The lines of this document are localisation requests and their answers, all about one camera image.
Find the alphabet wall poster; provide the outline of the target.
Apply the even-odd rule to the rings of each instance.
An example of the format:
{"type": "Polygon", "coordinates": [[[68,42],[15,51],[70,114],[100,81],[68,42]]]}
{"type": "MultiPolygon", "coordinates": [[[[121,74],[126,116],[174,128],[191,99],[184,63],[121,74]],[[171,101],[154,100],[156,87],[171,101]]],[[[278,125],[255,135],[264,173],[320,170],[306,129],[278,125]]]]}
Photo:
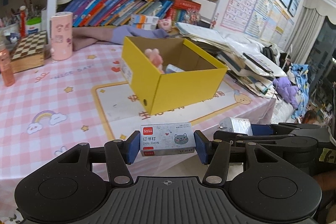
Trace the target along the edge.
{"type": "Polygon", "coordinates": [[[257,0],[229,0],[220,26],[244,32],[257,0]]]}

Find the white staples box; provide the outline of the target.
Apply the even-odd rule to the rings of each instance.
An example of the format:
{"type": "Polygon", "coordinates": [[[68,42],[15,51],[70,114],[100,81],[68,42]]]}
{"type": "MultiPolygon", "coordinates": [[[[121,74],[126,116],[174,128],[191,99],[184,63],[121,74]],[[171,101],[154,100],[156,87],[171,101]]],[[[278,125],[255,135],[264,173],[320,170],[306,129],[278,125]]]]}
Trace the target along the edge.
{"type": "Polygon", "coordinates": [[[147,124],[141,126],[142,156],[165,156],[194,153],[195,139],[189,122],[147,124]]]}

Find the pink fluffy glove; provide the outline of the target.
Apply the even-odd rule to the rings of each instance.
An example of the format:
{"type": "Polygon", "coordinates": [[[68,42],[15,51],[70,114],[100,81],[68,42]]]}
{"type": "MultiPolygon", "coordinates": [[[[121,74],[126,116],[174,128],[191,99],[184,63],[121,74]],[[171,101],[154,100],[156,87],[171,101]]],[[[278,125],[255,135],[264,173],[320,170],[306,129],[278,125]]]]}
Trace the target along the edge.
{"type": "Polygon", "coordinates": [[[149,61],[161,72],[163,71],[163,58],[161,57],[159,50],[155,49],[146,49],[145,56],[149,59],[149,61]]]}

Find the pink checkered tablecloth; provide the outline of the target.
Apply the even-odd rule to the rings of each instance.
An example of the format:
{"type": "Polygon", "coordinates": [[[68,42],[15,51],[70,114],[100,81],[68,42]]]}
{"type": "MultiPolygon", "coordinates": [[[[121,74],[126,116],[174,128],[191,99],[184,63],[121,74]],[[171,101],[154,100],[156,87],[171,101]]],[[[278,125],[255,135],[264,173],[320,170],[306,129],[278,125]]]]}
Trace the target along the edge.
{"type": "Polygon", "coordinates": [[[212,136],[221,120],[270,122],[275,98],[255,96],[226,77],[210,100],[149,115],[120,71],[122,47],[93,45],[65,61],[15,75],[1,87],[1,221],[20,220],[18,182],[78,143],[101,147],[144,124],[189,122],[212,136]]]}

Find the orange spray bottle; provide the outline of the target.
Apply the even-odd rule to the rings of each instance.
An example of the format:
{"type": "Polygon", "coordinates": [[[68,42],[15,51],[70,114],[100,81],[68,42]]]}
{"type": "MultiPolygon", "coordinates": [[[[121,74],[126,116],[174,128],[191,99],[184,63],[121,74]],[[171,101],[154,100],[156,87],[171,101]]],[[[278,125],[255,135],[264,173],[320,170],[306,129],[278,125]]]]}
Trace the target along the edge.
{"type": "Polygon", "coordinates": [[[15,83],[14,73],[11,67],[10,53],[4,41],[1,41],[1,76],[6,87],[10,87],[15,83]]]}

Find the pile of papers and books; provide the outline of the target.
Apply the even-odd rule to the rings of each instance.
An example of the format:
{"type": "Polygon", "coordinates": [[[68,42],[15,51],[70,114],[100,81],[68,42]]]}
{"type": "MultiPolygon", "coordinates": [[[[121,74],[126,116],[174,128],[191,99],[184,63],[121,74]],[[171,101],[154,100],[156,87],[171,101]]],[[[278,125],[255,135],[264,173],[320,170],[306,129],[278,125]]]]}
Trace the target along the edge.
{"type": "Polygon", "coordinates": [[[237,77],[238,83],[249,91],[265,98],[272,98],[277,94],[273,80],[285,77],[286,74],[274,61],[263,55],[262,44],[238,34],[230,32],[222,34],[216,30],[192,24],[176,23],[175,26],[184,37],[212,49],[216,53],[216,58],[226,64],[229,72],[237,77]],[[246,59],[243,53],[250,53],[257,58],[266,58],[273,73],[266,73],[257,67],[246,59]]]}

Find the orange white carton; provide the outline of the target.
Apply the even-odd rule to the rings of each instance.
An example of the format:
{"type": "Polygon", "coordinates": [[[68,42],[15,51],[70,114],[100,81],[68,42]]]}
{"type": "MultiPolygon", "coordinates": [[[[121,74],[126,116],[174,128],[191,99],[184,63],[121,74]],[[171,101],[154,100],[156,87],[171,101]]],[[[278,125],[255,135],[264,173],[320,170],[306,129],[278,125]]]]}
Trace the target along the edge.
{"type": "Polygon", "coordinates": [[[130,24],[130,26],[141,29],[141,30],[156,30],[157,29],[156,23],[132,23],[130,24]]]}
{"type": "Polygon", "coordinates": [[[130,18],[130,21],[134,24],[157,24],[159,21],[159,17],[133,14],[130,18]]]}

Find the white power adapter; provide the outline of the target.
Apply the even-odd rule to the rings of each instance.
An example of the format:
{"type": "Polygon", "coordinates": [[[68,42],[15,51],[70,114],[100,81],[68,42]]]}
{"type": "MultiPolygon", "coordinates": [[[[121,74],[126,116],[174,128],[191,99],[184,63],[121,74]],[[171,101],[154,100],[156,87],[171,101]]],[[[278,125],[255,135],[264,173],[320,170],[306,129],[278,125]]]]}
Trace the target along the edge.
{"type": "Polygon", "coordinates": [[[252,136],[252,126],[249,119],[227,117],[219,122],[219,129],[225,132],[252,136]]]}

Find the red dictionary books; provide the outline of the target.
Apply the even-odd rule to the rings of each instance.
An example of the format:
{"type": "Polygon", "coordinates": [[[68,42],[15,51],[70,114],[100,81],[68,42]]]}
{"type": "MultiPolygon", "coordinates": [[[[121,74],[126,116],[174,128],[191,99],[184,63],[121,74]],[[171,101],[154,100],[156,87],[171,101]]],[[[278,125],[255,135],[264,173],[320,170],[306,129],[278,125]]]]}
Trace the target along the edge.
{"type": "Polygon", "coordinates": [[[172,6],[168,9],[165,18],[172,22],[197,24],[200,21],[201,4],[190,0],[171,0],[172,6]]]}

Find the upper orange white carton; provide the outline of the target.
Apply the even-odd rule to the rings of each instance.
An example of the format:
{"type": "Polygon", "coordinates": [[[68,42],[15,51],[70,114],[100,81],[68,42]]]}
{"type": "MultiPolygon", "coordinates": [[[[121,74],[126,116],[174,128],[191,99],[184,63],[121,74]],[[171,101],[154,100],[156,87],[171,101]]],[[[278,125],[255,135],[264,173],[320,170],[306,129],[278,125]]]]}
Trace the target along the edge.
{"type": "Polygon", "coordinates": [[[159,21],[159,17],[133,14],[130,18],[130,21],[134,24],[157,24],[159,21]]]}

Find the mauve and purple cloth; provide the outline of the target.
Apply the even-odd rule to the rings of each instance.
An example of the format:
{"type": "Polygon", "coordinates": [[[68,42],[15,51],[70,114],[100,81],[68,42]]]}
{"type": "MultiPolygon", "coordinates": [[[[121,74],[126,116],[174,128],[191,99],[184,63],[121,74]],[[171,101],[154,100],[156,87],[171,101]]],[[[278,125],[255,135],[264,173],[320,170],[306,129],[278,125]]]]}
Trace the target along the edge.
{"type": "Polygon", "coordinates": [[[128,25],[115,28],[78,27],[72,28],[72,48],[73,51],[79,51],[98,43],[123,45],[127,36],[163,39],[168,38],[169,34],[163,29],[143,30],[128,25]]]}

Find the yellow cardboard box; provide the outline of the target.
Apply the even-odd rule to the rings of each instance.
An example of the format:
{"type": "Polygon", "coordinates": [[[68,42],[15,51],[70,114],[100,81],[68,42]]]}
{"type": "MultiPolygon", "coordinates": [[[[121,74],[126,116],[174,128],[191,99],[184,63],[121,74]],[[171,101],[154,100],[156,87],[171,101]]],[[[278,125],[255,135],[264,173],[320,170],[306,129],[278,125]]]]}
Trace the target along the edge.
{"type": "Polygon", "coordinates": [[[213,98],[227,66],[184,38],[148,39],[127,36],[121,54],[121,72],[149,114],[158,114],[213,98]],[[145,55],[157,49],[163,66],[180,72],[162,73],[145,55]]]}

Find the pink cylinder with stickers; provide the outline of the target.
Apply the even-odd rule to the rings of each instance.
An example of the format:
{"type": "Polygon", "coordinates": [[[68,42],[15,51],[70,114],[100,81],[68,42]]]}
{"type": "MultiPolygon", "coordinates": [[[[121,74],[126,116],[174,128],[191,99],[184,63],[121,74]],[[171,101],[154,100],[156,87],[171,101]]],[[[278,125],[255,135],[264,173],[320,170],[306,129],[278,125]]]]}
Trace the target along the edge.
{"type": "Polygon", "coordinates": [[[72,56],[72,21],[69,11],[57,12],[50,20],[51,57],[63,61],[72,56]]]}

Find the row of leaning books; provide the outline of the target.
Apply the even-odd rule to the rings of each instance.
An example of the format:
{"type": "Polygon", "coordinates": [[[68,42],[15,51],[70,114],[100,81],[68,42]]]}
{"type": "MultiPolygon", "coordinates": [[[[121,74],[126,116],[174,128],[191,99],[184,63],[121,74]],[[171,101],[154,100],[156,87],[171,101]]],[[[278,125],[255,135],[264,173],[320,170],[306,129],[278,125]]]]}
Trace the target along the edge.
{"type": "Polygon", "coordinates": [[[64,10],[72,12],[75,28],[118,27],[133,15],[163,19],[172,5],[171,0],[72,0],[64,10]]]}

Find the lower orange white carton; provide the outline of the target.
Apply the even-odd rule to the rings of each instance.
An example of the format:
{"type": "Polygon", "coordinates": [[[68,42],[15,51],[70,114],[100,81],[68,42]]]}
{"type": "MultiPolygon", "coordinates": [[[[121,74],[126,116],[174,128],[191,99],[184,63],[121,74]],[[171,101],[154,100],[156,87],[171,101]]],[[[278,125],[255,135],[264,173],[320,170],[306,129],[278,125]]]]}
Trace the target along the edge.
{"type": "Polygon", "coordinates": [[[157,29],[156,23],[132,23],[130,24],[130,26],[141,29],[141,30],[156,30],[157,29]]]}

